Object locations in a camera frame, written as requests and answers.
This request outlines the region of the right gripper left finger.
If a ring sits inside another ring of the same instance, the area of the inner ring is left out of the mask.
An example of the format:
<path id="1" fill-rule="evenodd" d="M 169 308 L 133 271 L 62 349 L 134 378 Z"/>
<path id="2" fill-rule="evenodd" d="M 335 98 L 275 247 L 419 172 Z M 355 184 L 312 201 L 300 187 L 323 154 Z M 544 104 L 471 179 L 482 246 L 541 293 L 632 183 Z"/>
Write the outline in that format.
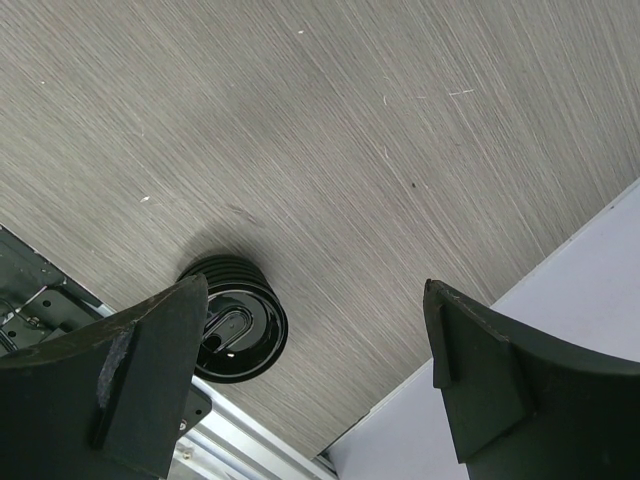
<path id="1" fill-rule="evenodd" d="M 166 478 L 206 311 L 206 279 L 190 276 L 2 357 L 2 478 Z"/>

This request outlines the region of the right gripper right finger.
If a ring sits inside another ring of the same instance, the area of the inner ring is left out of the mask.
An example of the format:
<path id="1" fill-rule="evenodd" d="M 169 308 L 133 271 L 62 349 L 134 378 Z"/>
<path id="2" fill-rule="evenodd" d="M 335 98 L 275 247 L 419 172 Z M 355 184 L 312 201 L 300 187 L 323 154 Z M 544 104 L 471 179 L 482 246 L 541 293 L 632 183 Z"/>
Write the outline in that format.
<path id="1" fill-rule="evenodd" d="M 423 311 L 454 450 L 472 479 L 636 479 L 639 365 L 427 280 Z"/>

